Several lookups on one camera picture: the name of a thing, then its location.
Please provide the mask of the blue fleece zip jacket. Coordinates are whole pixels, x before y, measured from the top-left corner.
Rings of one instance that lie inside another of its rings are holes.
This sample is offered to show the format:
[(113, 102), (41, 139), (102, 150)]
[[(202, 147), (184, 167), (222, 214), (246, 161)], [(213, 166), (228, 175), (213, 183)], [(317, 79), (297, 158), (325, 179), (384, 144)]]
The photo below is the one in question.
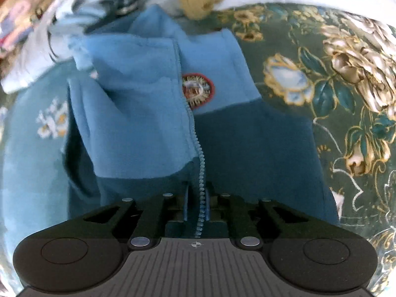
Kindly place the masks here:
[(209, 198), (227, 193), (338, 222), (311, 121), (262, 99), (231, 31), (190, 36), (151, 7), (69, 46), (70, 218), (171, 193), (201, 237)]

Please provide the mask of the teal floral bed blanket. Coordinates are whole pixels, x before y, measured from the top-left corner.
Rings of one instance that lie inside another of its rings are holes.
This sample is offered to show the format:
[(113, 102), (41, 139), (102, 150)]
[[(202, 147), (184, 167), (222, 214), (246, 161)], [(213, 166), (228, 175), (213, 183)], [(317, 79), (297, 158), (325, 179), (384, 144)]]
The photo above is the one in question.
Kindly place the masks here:
[[(189, 34), (229, 29), (263, 99), (311, 119), (341, 226), (378, 253), (369, 289), (394, 296), (395, 28), (335, 9), (279, 3), (178, 24)], [(3, 296), (22, 290), (11, 264), (17, 244), (67, 216), (66, 78), (75, 71), (73, 61), (63, 62), (28, 89), (1, 95)]]

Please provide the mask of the grey floral pillow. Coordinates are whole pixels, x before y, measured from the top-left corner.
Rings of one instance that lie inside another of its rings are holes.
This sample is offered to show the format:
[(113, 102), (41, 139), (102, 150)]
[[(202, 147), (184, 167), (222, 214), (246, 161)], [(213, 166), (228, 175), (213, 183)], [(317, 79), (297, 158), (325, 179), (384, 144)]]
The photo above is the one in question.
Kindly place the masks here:
[(67, 36), (80, 34), (93, 18), (86, 0), (5, 0), (1, 5), (1, 88), (26, 89), (56, 63), (70, 58)]

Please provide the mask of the light blue garment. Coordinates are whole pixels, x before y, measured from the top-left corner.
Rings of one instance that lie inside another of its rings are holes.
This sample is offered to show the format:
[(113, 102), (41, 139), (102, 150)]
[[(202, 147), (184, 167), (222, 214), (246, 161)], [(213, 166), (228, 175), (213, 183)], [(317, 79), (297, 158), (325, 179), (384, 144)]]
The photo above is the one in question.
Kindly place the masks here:
[(48, 28), (50, 63), (71, 58), (70, 36), (84, 34), (111, 18), (122, 17), (152, 5), (162, 7), (172, 16), (183, 14), (178, 0), (61, 0)]

